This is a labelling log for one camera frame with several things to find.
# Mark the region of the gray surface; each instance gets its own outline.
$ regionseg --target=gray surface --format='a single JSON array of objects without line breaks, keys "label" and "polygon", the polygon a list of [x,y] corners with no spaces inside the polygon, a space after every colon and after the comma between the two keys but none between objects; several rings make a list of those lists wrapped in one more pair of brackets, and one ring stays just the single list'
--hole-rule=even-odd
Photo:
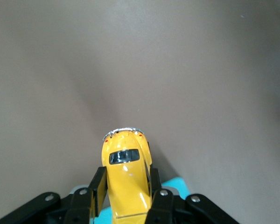
[{"label": "gray surface", "polygon": [[240,223],[280,223],[280,1],[1,1],[0,217],[66,196],[135,126]]}]

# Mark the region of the screw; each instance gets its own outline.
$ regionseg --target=screw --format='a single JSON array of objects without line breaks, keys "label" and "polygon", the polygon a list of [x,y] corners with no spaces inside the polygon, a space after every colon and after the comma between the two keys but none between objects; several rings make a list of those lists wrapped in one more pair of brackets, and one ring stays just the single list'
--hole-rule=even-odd
[{"label": "screw", "polygon": [[166,195],[168,195],[168,192],[166,190],[161,190],[160,195],[166,196]]},{"label": "screw", "polygon": [[80,195],[84,195],[84,194],[86,194],[86,193],[87,193],[87,190],[86,190],[86,189],[80,190],[80,192],[79,192]]},{"label": "screw", "polygon": [[191,197],[192,202],[200,202],[200,198],[198,196]]},{"label": "screw", "polygon": [[54,198],[54,196],[51,194],[49,196],[46,196],[45,201],[46,202],[51,201],[53,198]]}]

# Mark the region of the model car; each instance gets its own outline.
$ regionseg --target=model car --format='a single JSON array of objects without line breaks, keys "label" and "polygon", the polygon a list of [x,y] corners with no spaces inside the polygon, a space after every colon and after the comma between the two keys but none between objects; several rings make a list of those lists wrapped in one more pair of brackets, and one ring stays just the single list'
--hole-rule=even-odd
[{"label": "model car", "polygon": [[148,141],[140,129],[130,127],[115,129],[103,140],[112,223],[143,224],[151,207]]}]

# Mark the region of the blue base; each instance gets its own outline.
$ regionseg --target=blue base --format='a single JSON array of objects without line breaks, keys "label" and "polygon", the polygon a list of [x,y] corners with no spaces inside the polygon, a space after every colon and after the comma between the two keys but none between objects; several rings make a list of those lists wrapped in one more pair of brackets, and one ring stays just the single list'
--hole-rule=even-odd
[{"label": "blue base", "polygon": [[[184,200],[190,194],[185,181],[181,177],[176,177],[169,181],[166,181],[162,184],[162,186],[172,187],[177,189],[180,197]],[[99,217],[94,219],[95,224],[106,224],[106,223],[111,223],[111,221],[112,221],[112,211],[110,207],[101,210]]]}]

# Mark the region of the car rear window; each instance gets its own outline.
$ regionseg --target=car rear window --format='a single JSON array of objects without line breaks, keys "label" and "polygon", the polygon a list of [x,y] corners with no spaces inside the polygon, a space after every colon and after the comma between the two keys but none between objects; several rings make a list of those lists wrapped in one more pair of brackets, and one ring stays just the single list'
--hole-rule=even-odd
[{"label": "car rear window", "polygon": [[120,164],[126,162],[132,162],[139,160],[139,151],[138,149],[128,149],[122,150],[115,153],[110,154],[109,163],[112,164]]}]

